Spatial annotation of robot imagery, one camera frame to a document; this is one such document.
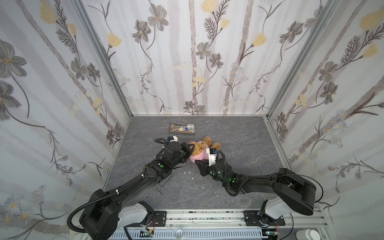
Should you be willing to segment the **pink teddy hoodie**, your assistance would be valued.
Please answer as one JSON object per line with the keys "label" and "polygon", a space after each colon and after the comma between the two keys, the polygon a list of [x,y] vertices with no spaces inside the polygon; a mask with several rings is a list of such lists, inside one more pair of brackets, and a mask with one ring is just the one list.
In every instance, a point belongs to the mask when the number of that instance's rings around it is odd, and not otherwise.
{"label": "pink teddy hoodie", "polygon": [[207,153],[207,149],[201,151],[200,153],[194,154],[190,156],[190,160],[194,163],[196,160],[208,160],[209,159],[209,154]]}

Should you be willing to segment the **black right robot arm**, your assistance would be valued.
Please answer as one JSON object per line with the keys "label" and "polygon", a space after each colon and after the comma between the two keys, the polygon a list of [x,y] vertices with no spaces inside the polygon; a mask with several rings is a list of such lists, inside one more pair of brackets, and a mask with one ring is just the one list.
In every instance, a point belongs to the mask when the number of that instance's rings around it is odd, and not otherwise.
{"label": "black right robot arm", "polygon": [[235,173],[227,163],[222,151],[209,150],[208,158],[195,160],[200,174],[212,177],[222,184],[232,197],[240,193],[268,193],[277,195],[273,200],[265,200],[253,217],[245,215],[252,225],[266,228],[277,226],[278,220],[286,215],[298,213],[312,216],[314,213],[317,187],[311,181],[289,169],[263,176],[248,176]]}

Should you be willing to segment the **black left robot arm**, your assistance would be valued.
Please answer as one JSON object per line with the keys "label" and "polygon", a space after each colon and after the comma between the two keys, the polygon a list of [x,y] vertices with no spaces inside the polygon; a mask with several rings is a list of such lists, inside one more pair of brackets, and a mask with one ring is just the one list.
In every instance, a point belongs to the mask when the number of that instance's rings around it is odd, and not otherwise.
{"label": "black left robot arm", "polygon": [[120,227],[151,221],[154,210],[144,201],[134,205],[136,213],[126,219],[122,212],[124,205],[170,176],[179,164],[187,162],[195,148],[192,144],[179,143],[174,137],[155,141],[163,145],[162,149],[143,167],[142,173],[106,192],[102,189],[95,191],[87,203],[69,214],[67,226],[70,230],[88,234],[93,240],[107,240]]}

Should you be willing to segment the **brown teddy bear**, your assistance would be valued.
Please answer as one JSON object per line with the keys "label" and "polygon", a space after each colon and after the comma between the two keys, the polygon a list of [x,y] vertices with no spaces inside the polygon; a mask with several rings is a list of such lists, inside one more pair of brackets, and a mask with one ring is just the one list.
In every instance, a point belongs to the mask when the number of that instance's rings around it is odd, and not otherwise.
{"label": "brown teddy bear", "polygon": [[212,139],[209,136],[204,137],[201,141],[190,141],[189,144],[193,145],[193,157],[205,153],[206,149],[209,148],[216,148],[216,150],[221,149],[221,144],[218,142],[213,143]]}

